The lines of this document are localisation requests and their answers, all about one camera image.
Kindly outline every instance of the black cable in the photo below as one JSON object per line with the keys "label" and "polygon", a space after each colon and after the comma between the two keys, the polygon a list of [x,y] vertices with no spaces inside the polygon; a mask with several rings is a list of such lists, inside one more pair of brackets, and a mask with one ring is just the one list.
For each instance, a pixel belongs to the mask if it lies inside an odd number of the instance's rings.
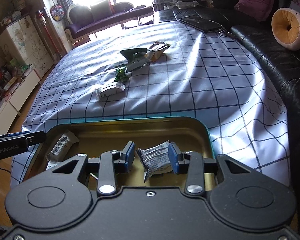
{"label": "black cable", "polygon": [[10,174],[11,174],[11,171],[9,171],[9,170],[7,170],[7,169],[0,168],[0,170],[2,170],[2,171],[6,171],[6,172],[8,172],[8,173],[10,173]]}

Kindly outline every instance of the plush toy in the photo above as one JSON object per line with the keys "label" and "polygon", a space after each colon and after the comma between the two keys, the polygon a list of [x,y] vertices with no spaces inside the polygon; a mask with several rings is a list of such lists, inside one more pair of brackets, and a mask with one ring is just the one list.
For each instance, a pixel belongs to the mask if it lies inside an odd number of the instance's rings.
{"label": "plush toy", "polygon": [[300,49],[300,13],[280,8],[274,13],[271,26],[279,44],[290,50]]}

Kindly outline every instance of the dartboard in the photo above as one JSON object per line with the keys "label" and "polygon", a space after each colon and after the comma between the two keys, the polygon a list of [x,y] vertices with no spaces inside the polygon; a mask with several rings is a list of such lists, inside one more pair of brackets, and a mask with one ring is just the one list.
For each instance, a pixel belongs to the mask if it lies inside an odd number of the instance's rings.
{"label": "dartboard", "polygon": [[65,16],[65,10],[59,4],[55,4],[54,6],[52,6],[50,13],[51,13],[52,19],[54,19],[57,22],[61,21],[63,19],[63,17]]}

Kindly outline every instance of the white drawer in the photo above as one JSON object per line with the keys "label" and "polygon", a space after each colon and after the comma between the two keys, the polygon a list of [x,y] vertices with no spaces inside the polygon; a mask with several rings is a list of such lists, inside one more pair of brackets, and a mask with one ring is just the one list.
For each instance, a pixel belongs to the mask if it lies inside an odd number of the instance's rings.
{"label": "white drawer", "polygon": [[8,102],[0,113],[0,135],[9,131],[18,111]]}
{"label": "white drawer", "polygon": [[31,94],[32,90],[36,87],[39,81],[40,78],[35,71],[32,70],[22,81],[17,90],[13,93],[9,101],[18,111],[20,111],[24,102],[27,100],[28,96]]}

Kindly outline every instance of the metal tray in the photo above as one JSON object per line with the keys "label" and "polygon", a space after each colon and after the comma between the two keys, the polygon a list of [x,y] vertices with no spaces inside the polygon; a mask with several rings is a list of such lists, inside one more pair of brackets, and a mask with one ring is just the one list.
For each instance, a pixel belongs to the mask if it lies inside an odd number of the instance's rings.
{"label": "metal tray", "polygon": [[[131,120],[115,120],[87,123],[61,124],[47,132],[47,140],[40,144],[25,175],[28,179],[45,171],[45,159],[65,130],[73,132],[80,142],[72,145],[66,155],[68,159],[78,153],[89,158],[99,157],[109,150],[122,150],[128,141],[136,144],[136,149],[147,149],[167,140],[174,141],[181,151],[201,152],[204,157],[212,158],[210,136],[207,128],[198,120],[190,117],[164,117]],[[127,186],[179,186],[184,188],[186,175],[166,173],[151,177],[143,183],[144,169],[135,153],[133,167],[129,174],[117,175],[119,187]],[[205,174],[206,190],[214,187],[213,174]],[[96,180],[90,177],[90,189],[95,189]]]}

